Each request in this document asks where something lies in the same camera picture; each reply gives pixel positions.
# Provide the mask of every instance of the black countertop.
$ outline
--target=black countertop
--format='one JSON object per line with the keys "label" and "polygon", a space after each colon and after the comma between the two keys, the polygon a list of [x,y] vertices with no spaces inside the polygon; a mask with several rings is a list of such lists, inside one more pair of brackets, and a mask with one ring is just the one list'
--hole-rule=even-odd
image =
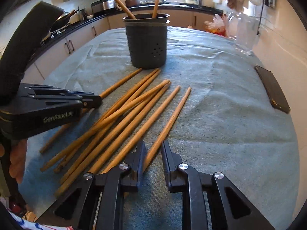
{"label": "black countertop", "polygon": [[[130,10],[132,12],[134,11],[142,11],[142,10],[151,10],[153,9],[154,4],[153,3],[147,3],[147,4],[142,4],[138,7],[132,7],[130,8]],[[174,4],[160,4],[159,5],[159,9],[172,9],[172,10],[189,10],[189,11],[196,11],[196,12],[201,12],[201,13],[206,13],[206,14],[210,14],[210,15],[215,15],[215,14],[219,14],[220,16],[222,15],[223,11],[220,9],[216,9],[216,8],[212,8],[212,7],[206,7],[206,6],[201,6],[198,7],[197,5],[194,4],[189,4],[189,5],[185,5],[185,4],[180,4],[180,5],[174,5]],[[94,19],[88,20],[88,21],[83,21],[83,22],[76,22],[71,24],[70,26],[68,26],[66,28],[66,30],[55,36],[54,39],[48,39],[46,41],[44,41],[44,43],[42,44],[41,47],[37,48],[33,55],[31,56],[27,68],[33,63],[35,62],[40,56],[42,56],[50,47],[54,46],[56,43],[58,43],[61,39],[65,38],[66,36],[68,36],[69,34],[77,31],[78,29],[94,22],[97,20],[100,20],[102,18],[105,18],[107,16],[113,16],[113,15],[117,15],[117,14],[123,14],[124,12],[121,10],[116,10],[116,11],[111,11],[105,15],[96,17]]]}

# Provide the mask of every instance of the smartphone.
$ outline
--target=smartphone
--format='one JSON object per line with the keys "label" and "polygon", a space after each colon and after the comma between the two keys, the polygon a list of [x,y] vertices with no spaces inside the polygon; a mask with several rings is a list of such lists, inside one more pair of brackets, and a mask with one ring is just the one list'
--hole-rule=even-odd
{"label": "smartphone", "polygon": [[255,70],[267,91],[271,105],[288,114],[290,112],[289,104],[273,73],[258,65],[255,65]]}

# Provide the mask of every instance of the metal screw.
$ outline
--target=metal screw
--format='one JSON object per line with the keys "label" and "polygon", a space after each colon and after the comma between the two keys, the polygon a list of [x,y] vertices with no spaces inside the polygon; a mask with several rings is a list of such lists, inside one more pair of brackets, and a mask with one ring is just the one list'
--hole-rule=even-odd
{"label": "metal screw", "polygon": [[126,169],[129,168],[129,165],[126,164],[126,163],[121,163],[121,164],[119,165],[119,168],[120,168],[121,170],[126,170]]}
{"label": "metal screw", "polygon": [[216,172],[216,173],[214,174],[214,176],[215,176],[216,178],[218,178],[218,179],[224,178],[224,174],[223,174],[222,172]]}
{"label": "metal screw", "polygon": [[92,179],[92,177],[93,177],[93,174],[92,174],[92,173],[85,173],[85,174],[83,175],[83,178],[84,178],[85,180]]}
{"label": "metal screw", "polygon": [[179,169],[181,169],[181,170],[186,170],[188,167],[189,166],[187,164],[185,164],[185,163],[179,164]]}

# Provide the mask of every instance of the wall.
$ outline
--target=wall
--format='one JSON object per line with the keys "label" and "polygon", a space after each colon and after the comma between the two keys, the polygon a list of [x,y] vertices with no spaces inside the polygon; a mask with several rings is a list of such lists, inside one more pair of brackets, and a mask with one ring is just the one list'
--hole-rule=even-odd
{"label": "wall", "polygon": [[265,6],[254,53],[274,73],[291,107],[300,154],[295,217],[307,198],[307,31],[287,0],[277,0],[275,9]]}
{"label": "wall", "polygon": [[63,0],[31,0],[19,6],[17,9],[9,13],[0,24],[0,52],[3,52],[10,38],[24,17],[40,1],[51,3],[68,12],[70,12],[72,9],[78,9],[78,6],[80,8],[87,8],[87,11],[89,14],[91,14],[91,4],[98,0],[71,0],[67,2],[63,2]]}

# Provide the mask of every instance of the cabinet handle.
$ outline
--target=cabinet handle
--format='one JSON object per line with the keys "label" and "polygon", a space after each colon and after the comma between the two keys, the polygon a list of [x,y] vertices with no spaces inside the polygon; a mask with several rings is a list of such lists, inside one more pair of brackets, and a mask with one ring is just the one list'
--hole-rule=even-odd
{"label": "cabinet handle", "polygon": [[68,42],[72,45],[73,52],[74,52],[74,51],[75,51],[75,48],[74,48],[73,42],[72,42],[71,40],[69,40]]}
{"label": "cabinet handle", "polygon": [[94,30],[95,36],[97,36],[96,28],[93,26],[92,29]]}
{"label": "cabinet handle", "polygon": [[66,45],[67,48],[68,48],[68,54],[72,54],[72,52],[70,51],[70,48],[69,48],[69,45],[67,44],[67,42],[65,43],[65,45]]}

